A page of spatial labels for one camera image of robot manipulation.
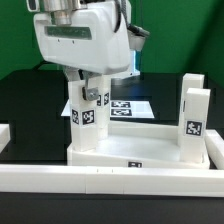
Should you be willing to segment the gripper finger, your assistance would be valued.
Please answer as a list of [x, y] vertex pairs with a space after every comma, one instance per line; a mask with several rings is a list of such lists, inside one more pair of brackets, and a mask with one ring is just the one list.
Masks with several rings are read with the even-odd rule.
[[83, 98], [86, 101], [97, 100], [99, 98], [99, 90], [98, 90], [97, 87], [91, 87], [90, 86], [90, 81], [93, 78], [98, 77], [99, 73], [94, 73], [94, 72], [90, 72], [90, 71], [83, 71], [82, 75], [83, 75], [83, 79], [85, 80], [85, 85], [82, 88]]
[[65, 66], [64, 74], [69, 82], [80, 80], [79, 70], [77, 68]]

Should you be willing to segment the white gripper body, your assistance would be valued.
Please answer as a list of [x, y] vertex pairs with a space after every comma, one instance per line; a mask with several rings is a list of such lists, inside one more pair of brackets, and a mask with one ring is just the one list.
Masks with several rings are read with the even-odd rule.
[[44, 60], [103, 75], [127, 70], [130, 47], [118, 2], [38, 2], [33, 10]]

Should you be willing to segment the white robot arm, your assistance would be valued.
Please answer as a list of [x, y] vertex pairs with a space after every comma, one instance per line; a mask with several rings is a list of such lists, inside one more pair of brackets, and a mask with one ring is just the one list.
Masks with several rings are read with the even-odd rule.
[[124, 72], [149, 32], [131, 23], [128, 0], [26, 0], [44, 60], [83, 79]]

